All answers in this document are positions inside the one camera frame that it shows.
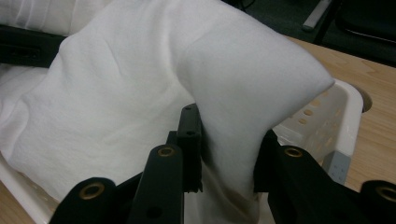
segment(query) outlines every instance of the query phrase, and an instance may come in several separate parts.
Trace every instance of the wooden surface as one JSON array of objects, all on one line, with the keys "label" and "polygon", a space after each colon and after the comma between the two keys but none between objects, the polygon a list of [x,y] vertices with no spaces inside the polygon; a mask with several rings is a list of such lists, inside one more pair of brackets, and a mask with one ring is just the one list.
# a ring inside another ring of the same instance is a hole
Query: wooden surface
[{"label": "wooden surface", "polygon": [[33,220],[22,209],[6,186],[0,182],[0,224],[31,224]]},{"label": "wooden surface", "polygon": [[[372,97],[373,107],[361,117],[346,186],[360,190],[371,179],[396,183],[396,68],[292,41],[317,57],[335,78],[359,86]],[[4,186],[0,188],[0,223],[33,223]]]}]

